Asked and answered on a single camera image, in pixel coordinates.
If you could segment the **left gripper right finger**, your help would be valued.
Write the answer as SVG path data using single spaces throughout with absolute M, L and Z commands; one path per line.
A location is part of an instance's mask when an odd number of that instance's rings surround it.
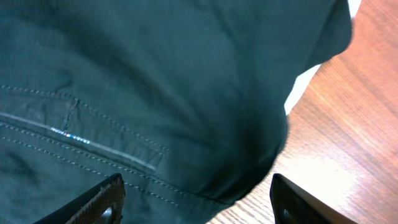
M 357 224 L 282 174 L 272 177 L 270 200 L 275 224 Z

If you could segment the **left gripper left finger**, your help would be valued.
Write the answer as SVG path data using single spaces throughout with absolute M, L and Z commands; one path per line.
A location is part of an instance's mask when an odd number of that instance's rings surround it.
M 120 224 L 125 196 L 122 175 L 113 174 L 35 224 Z

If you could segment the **black shorts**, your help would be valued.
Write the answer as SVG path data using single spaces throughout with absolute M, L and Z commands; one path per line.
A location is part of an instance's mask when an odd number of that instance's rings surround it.
M 206 223 L 270 171 L 299 75 L 344 51 L 347 1 L 1 2 L 1 222 L 108 176 L 124 223 Z

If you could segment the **white garment in pile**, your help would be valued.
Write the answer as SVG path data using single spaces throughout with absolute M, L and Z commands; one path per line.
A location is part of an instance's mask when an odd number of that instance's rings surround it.
M 361 0 L 348 0 L 348 6 L 349 6 L 349 14 L 351 16 L 351 20 L 355 18 L 357 15 L 357 12 L 359 10 L 361 4 Z M 288 98 L 286 99 L 284 103 L 284 109 L 286 115 L 289 115 L 290 112 L 293 110 L 294 106 L 298 103 L 298 101 L 301 99 L 303 96 L 305 90 L 307 89 L 311 79 L 315 76 L 319 68 L 321 67 L 321 64 L 318 64 L 310 69 L 308 69 L 306 72 L 302 73 L 299 75 L 294 83 L 294 86 L 292 88 L 292 91 L 290 92 Z

